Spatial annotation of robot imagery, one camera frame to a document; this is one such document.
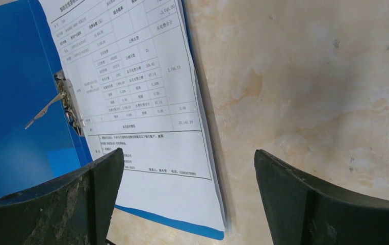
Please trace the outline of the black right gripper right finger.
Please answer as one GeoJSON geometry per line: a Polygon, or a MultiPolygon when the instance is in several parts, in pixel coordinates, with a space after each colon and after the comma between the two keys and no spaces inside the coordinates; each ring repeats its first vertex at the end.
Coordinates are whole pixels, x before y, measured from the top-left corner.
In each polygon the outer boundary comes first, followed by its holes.
{"type": "Polygon", "coordinates": [[[389,200],[354,192],[272,154],[254,154],[274,244],[389,244],[389,200]]]}

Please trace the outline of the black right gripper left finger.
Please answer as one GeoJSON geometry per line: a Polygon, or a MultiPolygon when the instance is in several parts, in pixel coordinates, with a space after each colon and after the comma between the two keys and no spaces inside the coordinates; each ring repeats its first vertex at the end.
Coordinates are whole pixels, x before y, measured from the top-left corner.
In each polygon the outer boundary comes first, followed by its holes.
{"type": "Polygon", "coordinates": [[[0,244],[108,244],[123,170],[123,150],[118,148],[0,198],[0,244]]]}

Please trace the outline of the blue clip file folder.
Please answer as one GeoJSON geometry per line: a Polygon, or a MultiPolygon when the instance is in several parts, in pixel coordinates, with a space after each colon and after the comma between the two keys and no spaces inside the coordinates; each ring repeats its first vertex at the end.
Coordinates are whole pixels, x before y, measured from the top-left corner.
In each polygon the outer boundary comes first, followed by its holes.
{"type": "Polygon", "coordinates": [[[40,2],[0,6],[0,198],[96,160],[40,2]]]}

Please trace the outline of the Chinese printed paper sheet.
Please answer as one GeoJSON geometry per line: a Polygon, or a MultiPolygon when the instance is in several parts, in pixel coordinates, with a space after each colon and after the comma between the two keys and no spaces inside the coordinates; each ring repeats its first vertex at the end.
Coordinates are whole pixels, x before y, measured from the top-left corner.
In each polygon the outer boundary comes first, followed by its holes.
{"type": "Polygon", "coordinates": [[[181,1],[41,1],[93,159],[116,148],[116,207],[222,239],[225,218],[181,1]]]}

